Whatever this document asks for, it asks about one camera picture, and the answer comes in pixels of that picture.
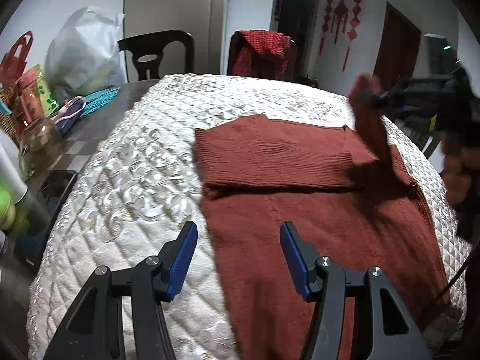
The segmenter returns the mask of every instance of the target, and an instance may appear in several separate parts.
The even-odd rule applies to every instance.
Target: clutter on table
[[[27,192],[22,156],[15,143],[0,130],[0,188],[7,190],[13,204]]]
[[[35,119],[49,116],[59,108],[43,79],[40,65],[28,69],[20,76],[16,81],[16,90],[12,118],[20,135]]]
[[[13,120],[4,106],[8,106],[11,110],[16,97],[16,80],[20,78],[26,66],[26,57],[32,47],[33,35],[28,31],[24,33],[17,42],[6,53],[0,63],[0,127],[18,144],[20,135],[14,127]]]
[[[64,136],[75,121],[80,117],[83,109],[85,108],[85,97],[76,96],[65,102],[65,105],[52,116],[52,121],[57,126],[58,132]]]
[[[44,66],[46,81],[61,103],[125,83],[117,43],[123,16],[91,5],[67,19],[49,46]]]
[[[36,274],[52,227],[77,179],[72,170],[52,170],[38,191],[17,204],[11,233],[16,237],[13,253]]]
[[[48,117],[29,124],[20,138],[20,152],[30,164],[28,176],[47,170],[62,153],[64,140],[55,123]]]

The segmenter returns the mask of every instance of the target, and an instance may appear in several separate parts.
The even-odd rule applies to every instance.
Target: white container
[[[27,185],[19,166],[20,151],[10,137],[0,130],[0,187],[10,193],[11,201],[17,204],[27,193]]]

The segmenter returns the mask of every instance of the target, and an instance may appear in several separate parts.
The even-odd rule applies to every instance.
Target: teal placemat
[[[83,109],[80,117],[91,114],[92,112],[95,112],[99,108],[103,107],[105,104],[108,104],[117,95],[119,90],[120,87],[107,88],[85,96],[87,105]]]

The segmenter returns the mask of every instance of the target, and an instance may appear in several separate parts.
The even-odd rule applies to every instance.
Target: chair back
[[[247,42],[243,38],[242,34],[239,31],[235,31],[235,33],[230,38],[229,63],[226,69],[227,75],[229,76],[232,75],[233,66],[237,61],[240,50],[246,44]],[[290,39],[290,48],[286,51],[286,60],[287,60],[287,66],[286,66],[286,70],[283,75],[282,81],[292,81],[293,70],[295,69],[295,61],[297,60],[297,45],[291,39]]]
[[[128,50],[133,54],[133,64],[138,72],[138,80],[147,80],[147,71],[151,79],[159,79],[158,68],[163,59],[163,49],[172,42],[181,42],[185,46],[185,73],[194,72],[194,39],[188,32],[180,30],[152,32],[132,36],[118,41],[120,51]],[[156,58],[139,61],[144,56]]]

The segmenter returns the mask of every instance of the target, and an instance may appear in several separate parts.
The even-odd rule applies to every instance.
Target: red bag
[[[32,31],[27,31],[5,54],[0,63],[0,98],[11,109],[16,97],[15,81],[20,78],[27,65],[26,58],[33,43]]]

